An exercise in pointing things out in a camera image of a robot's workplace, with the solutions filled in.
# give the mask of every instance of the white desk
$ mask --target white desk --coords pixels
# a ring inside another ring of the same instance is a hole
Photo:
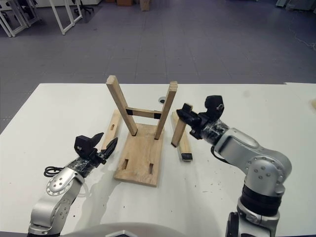
[[[158,98],[165,95],[168,85],[121,87],[129,106],[161,110]],[[316,115],[302,107],[288,85],[181,84],[172,111],[184,102],[192,104],[196,112],[204,111],[204,100],[212,94],[224,98],[222,120],[226,124],[262,146],[284,153],[292,162],[277,236],[316,234]],[[75,137],[106,131],[115,108],[105,84],[38,86],[0,135],[0,231],[26,233],[32,207],[48,181],[43,169],[76,158]],[[213,158],[210,145],[192,136],[194,161],[181,162],[170,145],[168,117],[158,187],[115,181],[113,173],[127,133],[123,123],[114,156],[86,179],[62,234],[104,223],[143,222],[189,236],[224,236],[228,214],[236,210],[241,194],[242,172]]]

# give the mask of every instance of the office chair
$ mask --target office chair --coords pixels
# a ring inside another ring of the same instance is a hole
[[[84,10],[84,13],[88,12],[89,14],[91,14],[90,10],[92,10],[94,12],[93,7],[83,5],[82,0],[80,0],[80,10],[82,10],[82,9]],[[78,9],[75,9],[74,13],[79,16]]]

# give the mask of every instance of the wooden stool leg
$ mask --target wooden stool leg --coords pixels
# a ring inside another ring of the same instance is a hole
[[[172,137],[172,140],[171,140],[171,144],[175,147],[177,147],[179,145],[179,142],[182,138],[182,135],[183,135],[183,132],[184,132],[184,129],[186,128],[186,123],[183,122],[181,119],[179,119],[178,115],[176,112],[173,112],[172,113],[172,117],[174,119],[177,119],[177,125],[174,129],[174,133],[173,133],[173,137]]]
[[[107,87],[118,107],[120,114],[122,115],[126,126],[132,136],[137,133],[137,126],[132,116],[128,115],[126,112],[127,102],[124,98],[123,92],[120,89],[119,82],[116,76],[110,75],[107,79]]]
[[[160,120],[159,120],[158,125],[157,125],[157,130],[156,130],[156,134],[155,134],[156,140],[159,139],[159,137],[161,135],[161,132],[163,130],[163,126],[166,122],[166,119],[167,119],[168,113],[170,111],[174,96],[176,95],[177,89],[178,89],[178,83],[176,81],[170,82],[169,89],[168,89],[167,96],[166,96],[166,101],[163,104],[161,117],[160,117]]]

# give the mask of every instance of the black tape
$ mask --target black tape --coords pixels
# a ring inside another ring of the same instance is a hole
[[[133,111],[132,110],[126,109],[126,112],[127,112],[128,115],[133,115]]]
[[[161,113],[154,113],[154,119],[160,119]]]
[[[181,157],[183,161],[193,161],[192,153],[182,153]]]

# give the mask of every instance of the white table leg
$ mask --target white table leg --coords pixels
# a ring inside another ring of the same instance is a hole
[[[14,15],[16,16],[16,19],[18,20],[18,22],[20,23],[22,29],[19,29],[20,27],[18,27],[17,29],[15,29],[14,31],[22,31],[23,29],[25,28],[28,28],[28,25],[26,24],[22,14],[21,14],[21,11],[19,10],[19,7],[17,5],[17,1],[15,0],[8,0],[8,3],[12,9],[12,11],[14,12]]]
[[[80,2],[80,0],[76,0],[76,5],[77,5],[77,9],[78,9],[79,16],[74,20],[75,23],[76,23],[78,20],[82,19],[82,12],[81,12],[81,10],[80,10],[79,2]]]
[[[20,11],[17,9],[15,2],[13,0],[8,0],[8,3],[12,9],[12,12],[14,13],[14,15],[16,16],[16,19],[18,20],[20,26],[15,28],[14,30],[9,26],[8,22],[6,21],[6,19],[4,18],[4,16],[1,14],[0,18],[2,20],[2,22],[4,23],[4,25],[6,26],[6,28],[8,29],[8,31],[10,32],[10,34],[15,37],[15,35],[19,32],[21,32],[22,30],[24,30],[25,28],[27,28],[27,24],[24,21]]]
[[[35,22],[37,22],[38,20],[40,20],[39,16],[37,15],[36,12],[36,6],[33,4],[33,0],[26,0],[26,3],[28,4],[28,7],[31,11],[31,13],[33,14],[33,19],[29,20],[27,15],[24,13],[23,8],[21,7],[21,5],[19,4],[18,0],[15,0],[16,5],[18,6],[25,22],[27,23],[28,26],[33,25]]]
[[[8,28],[5,26],[5,24],[2,21],[2,18],[4,18],[4,16],[2,15],[1,11],[0,11],[0,25],[2,26],[2,28],[4,29],[4,31],[6,32],[6,34],[8,35],[8,37],[12,37],[12,35],[10,34],[10,31],[8,30]]]
[[[60,22],[60,19],[59,19],[58,13],[57,13],[57,11],[56,11],[55,5],[54,5],[54,3],[53,3],[53,0],[49,0],[49,3],[50,3],[50,5],[51,5],[51,8],[53,9],[53,12],[54,12],[54,15],[55,15],[55,17],[56,17],[57,23],[58,23],[58,25],[59,25],[60,31],[61,31],[61,33],[62,33],[63,35],[65,35],[63,25],[62,25],[61,22]]]
[[[53,3],[53,0],[49,0],[49,3],[50,3],[50,5],[51,5],[51,8],[53,9],[53,12],[54,12],[54,14],[55,14],[57,23],[58,23],[58,25],[59,25],[60,31],[61,31],[61,33],[62,33],[63,35],[65,35],[66,32],[67,32],[68,30],[70,30],[71,27],[75,26],[75,23],[76,23],[79,19],[82,18],[82,15],[81,15],[81,13],[80,13],[80,16],[77,17],[77,18],[74,20],[74,17],[73,17],[73,15],[72,15],[72,13],[71,13],[71,10],[70,10],[70,7],[69,7],[69,4],[68,4],[67,0],[64,0],[64,1],[65,1],[65,8],[66,8],[66,10],[67,10],[67,14],[68,14],[68,17],[69,17],[69,20],[70,20],[70,24],[69,24],[66,28],[63,28],[63,25],[62,25],[61,22],[60,22],[60,19],[59,19],[58,13],[57,13],[57,11],[56,11],[55,5],[54,5],[54,3]]]
[[[65,2],[65,8],[66,8],[66,11],[67,11],[69,20],[70,20],[70,24],[71,24],[72,26],[75,26],[74,17],[73,17],[73,15],[72,15],[72,13],[71,13],[71,10],[70,10],[68,1],[67,1],[67,0],[64,0],[64,2]]]

